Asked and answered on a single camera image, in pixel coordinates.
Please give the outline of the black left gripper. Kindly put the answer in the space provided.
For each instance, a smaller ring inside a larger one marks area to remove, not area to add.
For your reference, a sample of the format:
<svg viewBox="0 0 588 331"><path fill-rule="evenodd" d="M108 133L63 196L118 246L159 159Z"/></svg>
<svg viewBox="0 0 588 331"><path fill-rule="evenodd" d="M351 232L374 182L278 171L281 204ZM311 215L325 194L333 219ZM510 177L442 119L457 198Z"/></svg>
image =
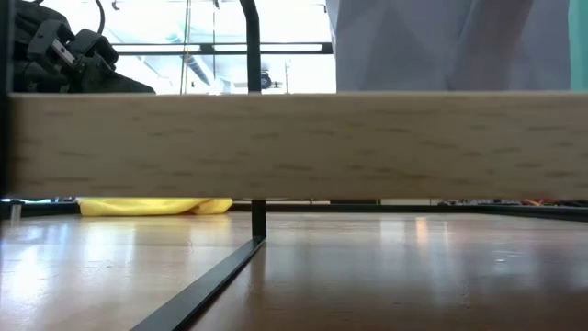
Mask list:
<svg viewBox="0 0 588 331"><path fill-rule="evenodd" d="M74 33L65 16L41 2L15 0L14 91L155 93L115 72L119 56L100 30Z"/></svg>

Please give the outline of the black table edge rail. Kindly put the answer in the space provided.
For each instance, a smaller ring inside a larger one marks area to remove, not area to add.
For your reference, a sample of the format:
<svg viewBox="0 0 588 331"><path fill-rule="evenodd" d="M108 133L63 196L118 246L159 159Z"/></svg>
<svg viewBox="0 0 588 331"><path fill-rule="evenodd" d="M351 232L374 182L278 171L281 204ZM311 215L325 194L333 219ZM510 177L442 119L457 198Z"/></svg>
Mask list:
<svg viewBox="0 0 588 331"><path fill-rule="evenodd" d="M19 218L80 215L76 202L10 203L0 202L0 220L9 220L17 207ZM434 213L490 214L525 218L588 223L588 207L540 207L515 205L378 205L378 204L284 204L267 203L265 212L294 213Z"/></svg>

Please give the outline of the light wooden shelf board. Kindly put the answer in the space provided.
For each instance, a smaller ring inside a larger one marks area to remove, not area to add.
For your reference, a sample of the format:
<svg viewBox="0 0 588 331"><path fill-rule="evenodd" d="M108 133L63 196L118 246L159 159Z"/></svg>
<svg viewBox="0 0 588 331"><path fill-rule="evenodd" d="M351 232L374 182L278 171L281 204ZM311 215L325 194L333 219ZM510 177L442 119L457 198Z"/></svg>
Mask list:
<svg viewBox="0 0 588 331"><path fill-rule="evenodd" d="M12 95L12 196L588 200L588 94Z"/></svg>

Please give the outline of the yellow cloth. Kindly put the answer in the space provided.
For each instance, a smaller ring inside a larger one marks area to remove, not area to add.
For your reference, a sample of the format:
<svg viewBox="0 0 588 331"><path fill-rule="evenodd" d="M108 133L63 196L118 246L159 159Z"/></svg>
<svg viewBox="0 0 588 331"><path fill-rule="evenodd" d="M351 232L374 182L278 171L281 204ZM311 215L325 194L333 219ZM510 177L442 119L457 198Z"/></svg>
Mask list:
<svg viewBox="0 0 588 331"><path fill-rule="evenodd" d="M233 201L229 198L80 198L77 203L84 217L104 217L223 214Z"/></svg>

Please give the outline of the black overhead frame rail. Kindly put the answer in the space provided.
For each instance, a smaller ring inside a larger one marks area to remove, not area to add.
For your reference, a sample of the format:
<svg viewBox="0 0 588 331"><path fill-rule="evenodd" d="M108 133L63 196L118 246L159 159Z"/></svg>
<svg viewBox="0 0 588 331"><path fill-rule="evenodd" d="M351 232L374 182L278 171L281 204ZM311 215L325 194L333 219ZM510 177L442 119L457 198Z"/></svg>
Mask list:
<svg viewBox="0 0 588 331"><path fill-rule="evenodd" d="M115 51L119 55L129 56L165 56L183 53L196 55L245 55L248 47L245 43L179 43L179 44L123 44L116 43ZM262 43L261 54L271 55L316 55L333 54L331 43Z"/></svg>

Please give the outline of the black metal shelf frame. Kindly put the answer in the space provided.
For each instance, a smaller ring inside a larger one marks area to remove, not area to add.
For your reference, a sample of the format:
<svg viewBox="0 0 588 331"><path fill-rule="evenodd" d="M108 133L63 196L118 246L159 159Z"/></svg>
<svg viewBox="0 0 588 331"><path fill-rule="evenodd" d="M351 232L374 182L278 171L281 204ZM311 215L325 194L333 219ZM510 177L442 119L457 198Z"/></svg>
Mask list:
<svg viewBox="0 0 588 331"><path fill-rule="evenodd" d="M261 94L261 42L258 11L254 0L240 0L246 21L248 93ZM15 0L0 4L0 197L8 194L17 168L12 165L17 146L16 107L11 103L13 25ZM207 273L189 284L172 299L141 320L131 331L187 331L206 313L214 301L239 275L266 242L266 201L251 202L252 239L225 257Z"/></svg>

